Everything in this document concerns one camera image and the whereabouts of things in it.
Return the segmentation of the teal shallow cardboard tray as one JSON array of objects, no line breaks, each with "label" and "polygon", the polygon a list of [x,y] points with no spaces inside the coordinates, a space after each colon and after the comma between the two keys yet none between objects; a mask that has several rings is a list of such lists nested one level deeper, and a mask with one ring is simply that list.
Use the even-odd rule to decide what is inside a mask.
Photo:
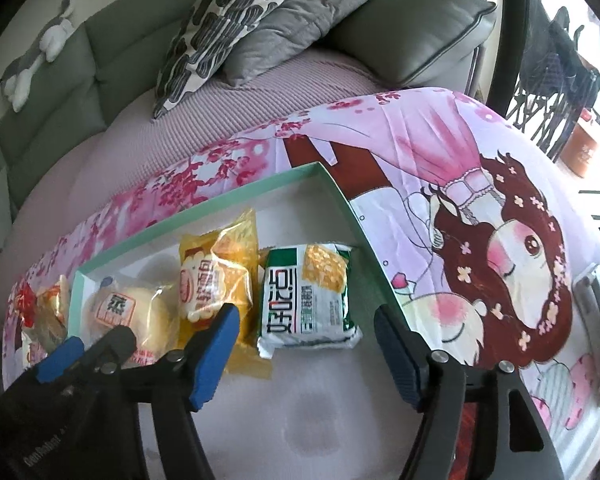
[{"label": "teal shallow cardboard tray", "polygon": [[212,198],[139,232],[74,274],[69,332],[87,332],[84,304],[105,278],[174,282],[184,234],[257,215],[264,247],[340,242],[353,249],[349,292],[362,330],[351,349],[283,349],[272,375],[225,374],[193,420],[218,479],[395,479],[420,423],[399,396],[374,336],[391,290],[347,201],[319,164],[294,168]]}]

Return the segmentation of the clear steamed bun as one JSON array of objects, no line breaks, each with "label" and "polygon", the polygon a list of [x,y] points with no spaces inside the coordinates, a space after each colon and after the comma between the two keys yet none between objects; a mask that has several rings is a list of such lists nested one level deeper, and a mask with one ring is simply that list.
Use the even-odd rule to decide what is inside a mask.
[{"label": "clear steamed bun", "polygon": [[178,302],[173,285],[106,276],[84,302],[81,336],[87,344],[116,326],[132,330],[136,350],[125,367],[154,364],[178,341]]}]

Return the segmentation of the grey velvet pillow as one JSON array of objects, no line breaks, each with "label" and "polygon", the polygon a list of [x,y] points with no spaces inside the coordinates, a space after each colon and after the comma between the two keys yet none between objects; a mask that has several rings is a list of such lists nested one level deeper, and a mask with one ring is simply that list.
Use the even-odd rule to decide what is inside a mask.
[{"label": "grey velvet pillow", "polygon": [[368,0],[285,0],[238,41],[223,65],[233,87],[302,53]]}]

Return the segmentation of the beige orange swiss roll pack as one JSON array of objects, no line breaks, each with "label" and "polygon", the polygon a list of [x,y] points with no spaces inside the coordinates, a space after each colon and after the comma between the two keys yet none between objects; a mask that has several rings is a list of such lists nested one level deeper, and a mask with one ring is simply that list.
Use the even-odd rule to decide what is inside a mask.
[{"label": "beige orange swiss roll pack", "polygon": [[46,353],[52,353],[67,337],[70,287],[65,275],[36,295],[33,333]]}]

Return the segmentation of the grey green sofa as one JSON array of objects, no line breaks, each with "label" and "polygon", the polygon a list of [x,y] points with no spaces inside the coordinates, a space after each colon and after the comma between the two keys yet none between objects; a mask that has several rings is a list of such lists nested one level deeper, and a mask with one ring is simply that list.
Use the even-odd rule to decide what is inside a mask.
[{"label": "grey green sofa", "polygon": [[[0,120],[0,174],[19,206],[51,166],[154,86],[188,0],[117,0],[36,73],[20,112]],[[488,0],[285,0],[237,41],[219,72],[240,87],[317,41],[384,84],[429,84],[472,62],[490,36]]]}]

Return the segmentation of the green white cracker pack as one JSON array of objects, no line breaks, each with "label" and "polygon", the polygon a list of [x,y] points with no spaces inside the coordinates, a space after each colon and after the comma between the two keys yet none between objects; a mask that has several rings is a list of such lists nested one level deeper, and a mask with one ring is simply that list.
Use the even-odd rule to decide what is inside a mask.
[{"label": "green white cracker pack", "polygon": [[351,349],[362,338],[349,304],[352,248],[336,243],[264,252],[259,356],[280,349]]}]

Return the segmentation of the yellow orange cake pack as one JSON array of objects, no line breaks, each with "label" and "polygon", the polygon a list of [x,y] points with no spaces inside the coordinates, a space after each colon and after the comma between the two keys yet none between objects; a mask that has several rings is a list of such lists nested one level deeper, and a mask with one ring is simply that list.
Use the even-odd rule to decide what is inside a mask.
[{"label": "yellow orange cake pack", "polygon": [[185,234],[180,253],[178,313],[181,349],[193,334],[210,327],[224,304],[234,304],[239,332],[226,370],[258,379],[272,377],[272,365],[256,347],[260,328],[259,241],[256,212],[245,210],[221,229]]}]

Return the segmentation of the red gold candy pack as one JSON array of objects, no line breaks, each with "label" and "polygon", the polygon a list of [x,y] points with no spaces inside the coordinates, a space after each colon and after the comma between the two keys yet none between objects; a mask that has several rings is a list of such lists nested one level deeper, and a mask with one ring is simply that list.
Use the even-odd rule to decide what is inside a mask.
[{"label": "red gold candy pack", "polygon": [[35,324],[35,309],[38,297],[28,282],[24,282],[15,296],[15,308],[19,313],[21,324],[30,330]]}]

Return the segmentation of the grey white plush toy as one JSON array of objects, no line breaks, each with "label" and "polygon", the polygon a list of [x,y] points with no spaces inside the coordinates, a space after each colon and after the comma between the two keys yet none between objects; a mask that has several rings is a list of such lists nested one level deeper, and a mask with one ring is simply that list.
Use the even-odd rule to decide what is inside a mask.
[{"label": "grey white plush toy", "polygon": [[29,49],[7,66],[0,78],[0,91],[15,113],[26,105],[32,79],[44,63],[53,63],[76,30],[70,21],[72,0],[61,0],[56,16],[35,37]]}]

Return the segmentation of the pink anime print tablecloth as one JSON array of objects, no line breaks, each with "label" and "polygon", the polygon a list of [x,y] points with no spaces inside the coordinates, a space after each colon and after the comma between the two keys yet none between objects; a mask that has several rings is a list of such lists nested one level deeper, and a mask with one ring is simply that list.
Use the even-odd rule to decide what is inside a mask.
[{"label": "pink anime print tablecloth", "polygon": [[85,188],[38,204],[74,219],[20,280],[34,287],[172,214],[318,162],[347,197],[405,314],[472,364],[522,369],[569,478],[600,460],[600,233],[562,172],[509,122],[441,88],[386,91],[298,110],[171,155],[178,118],[154,148],[106,133]]}]

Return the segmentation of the black white patterned pillow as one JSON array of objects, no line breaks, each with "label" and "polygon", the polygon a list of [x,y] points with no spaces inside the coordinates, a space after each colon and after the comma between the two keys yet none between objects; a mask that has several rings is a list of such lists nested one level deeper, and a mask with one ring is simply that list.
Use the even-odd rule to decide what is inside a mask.
[{"label": "black white patterned pillow", "polygon": [[285,0],[196,0],[159,70],[152,117],[168,114],[198,91],[239,40]]}]

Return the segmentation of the pink sofa seat cover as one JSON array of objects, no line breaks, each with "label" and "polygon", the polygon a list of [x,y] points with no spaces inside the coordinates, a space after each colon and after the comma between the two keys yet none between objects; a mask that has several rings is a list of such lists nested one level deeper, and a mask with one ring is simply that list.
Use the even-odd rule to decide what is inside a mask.
[{"label": "pink sofa seat cover", "polygon": [[380,89],[353,58],[306,50],[241,87],[213,79],[159,120],[145,92],[108,129],[62,156],[20,207],[0,252],[0,339],[12,285],[110,198],[235,132]]}]

